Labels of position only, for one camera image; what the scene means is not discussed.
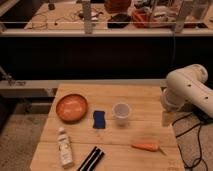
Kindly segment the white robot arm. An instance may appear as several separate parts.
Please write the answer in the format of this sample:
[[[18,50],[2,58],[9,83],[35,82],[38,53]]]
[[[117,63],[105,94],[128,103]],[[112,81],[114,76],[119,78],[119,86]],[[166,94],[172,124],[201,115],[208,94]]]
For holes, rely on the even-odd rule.
[[[162,91],[160,102],[164,108],[162,125],[169,126],[186,102],[198,107],[213,119],[213,89],[205,85],[207,69],[200,64],[192,64],[169,72],[166,88]]]

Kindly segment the wooden gripper body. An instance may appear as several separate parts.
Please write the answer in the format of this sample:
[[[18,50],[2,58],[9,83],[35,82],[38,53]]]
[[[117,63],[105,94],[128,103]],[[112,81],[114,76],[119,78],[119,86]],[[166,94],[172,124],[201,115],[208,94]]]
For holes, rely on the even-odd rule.
[[[162,112],[162,126],[167,127],[171,125],[178,116],[181,115],[181,112],[167,112],[163,111]]]

